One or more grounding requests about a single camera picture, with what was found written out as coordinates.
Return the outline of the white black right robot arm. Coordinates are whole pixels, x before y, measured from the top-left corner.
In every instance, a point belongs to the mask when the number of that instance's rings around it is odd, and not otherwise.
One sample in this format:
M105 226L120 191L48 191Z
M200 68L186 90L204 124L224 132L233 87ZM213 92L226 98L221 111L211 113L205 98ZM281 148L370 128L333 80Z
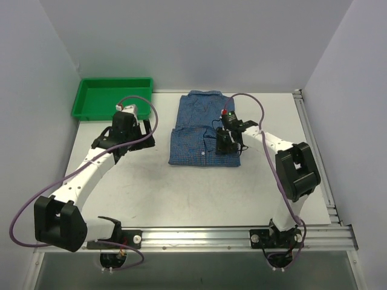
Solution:
M277 183L282 201L270 220L269 242L282 247L290 240L289 230L302 225L299 217L307 198L320 184L321 177L311 151L305 143L292 143L264 132L255 121L242 121L234 111L221 111L222 126L216 129L219 155L241 153L245 148L262 148Z

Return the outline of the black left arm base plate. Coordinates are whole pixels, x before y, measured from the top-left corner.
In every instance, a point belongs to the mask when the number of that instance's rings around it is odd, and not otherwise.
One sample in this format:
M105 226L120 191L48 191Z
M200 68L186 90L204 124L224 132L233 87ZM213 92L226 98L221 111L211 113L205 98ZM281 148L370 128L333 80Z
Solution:
M117 245L107 245L101 242L87 242L86 248L88 250L110 250L110 249L122 249L122 245L127 245L131 248L140 249L142 242L142 230L122 230L121 236L118 239L110 238L108 242L119 243Z

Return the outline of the blue checked long sleeve shirt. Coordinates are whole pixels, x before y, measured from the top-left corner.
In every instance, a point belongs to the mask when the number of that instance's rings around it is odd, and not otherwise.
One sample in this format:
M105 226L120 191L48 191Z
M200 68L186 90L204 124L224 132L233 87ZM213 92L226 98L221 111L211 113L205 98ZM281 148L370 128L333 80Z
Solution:
M194 167L239 167L238 153L216 153L215 126L221 111L235 109L233 100L220 91L190 91L180 98L175 127L171 132L169 164Z

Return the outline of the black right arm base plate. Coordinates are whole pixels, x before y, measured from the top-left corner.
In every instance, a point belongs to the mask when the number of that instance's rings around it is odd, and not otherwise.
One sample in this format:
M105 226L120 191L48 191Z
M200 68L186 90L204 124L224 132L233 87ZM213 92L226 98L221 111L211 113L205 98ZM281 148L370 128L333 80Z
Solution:
M275 226L249 230L250 247L253 249L290 250L301 245L303 235L298 226L279 231Z

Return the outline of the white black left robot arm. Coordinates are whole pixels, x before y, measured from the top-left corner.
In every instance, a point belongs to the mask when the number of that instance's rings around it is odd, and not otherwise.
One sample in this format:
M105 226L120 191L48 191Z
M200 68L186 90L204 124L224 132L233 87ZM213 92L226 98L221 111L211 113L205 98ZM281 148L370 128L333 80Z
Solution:
M76 252L85 242L101 242L117 248L122 240L122 224L111 217L85 219L82 209L103 176L130 151L155 145L149 120L140 128L137 108L129 105L117 111L112 124L93 141L86 157L69 181L48 197L34 203L34 234L39 242Z

